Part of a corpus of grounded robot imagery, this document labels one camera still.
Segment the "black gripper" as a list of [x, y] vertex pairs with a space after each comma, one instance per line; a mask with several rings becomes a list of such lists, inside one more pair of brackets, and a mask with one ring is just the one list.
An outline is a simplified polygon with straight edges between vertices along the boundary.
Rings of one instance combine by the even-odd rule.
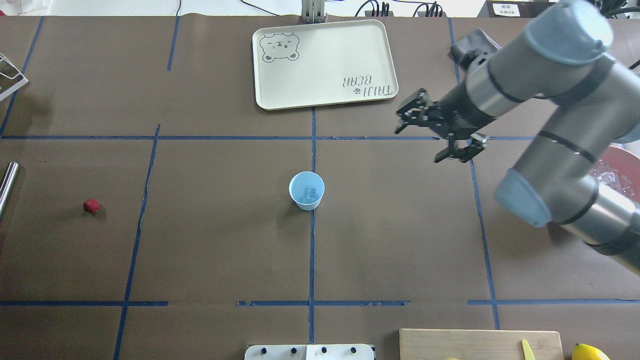
[[[497, 119], [478, 109], [466, 88], [453, 88], [437, 101], [426, 89], [418, 89], [404, 101], [396, 115], [399, 123], [395, 135], [409, 126], [418, 126], [428, 127], [446, 139], [447, 146], [435, 155], [435, 163], [447, 158], [466, 163], [482, 153], [489, 138], [477, 131]], [[459, 140], [466, 139], [470, 141], [467, 146], [457, 145]]]

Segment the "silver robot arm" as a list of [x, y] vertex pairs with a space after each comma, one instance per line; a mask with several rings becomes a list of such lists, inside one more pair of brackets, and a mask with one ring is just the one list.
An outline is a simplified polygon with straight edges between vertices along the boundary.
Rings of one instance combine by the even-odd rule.
[[534, 98], [557, 109], [496, 188], [532, 227], [554, 223], [638, 272], [639, 204], [591, 176], [612, 143], [639, 139], [639, 75], [612, 55], [610, 23], [585, 0], [561, 0], [501, 47], [478, 28], [450, 47], [465, 78], [440, 100], [418, 89], [397, 110], [395, 133], [426, 127], [447, 141], [434, 158], [468, 162], [480, 130]]

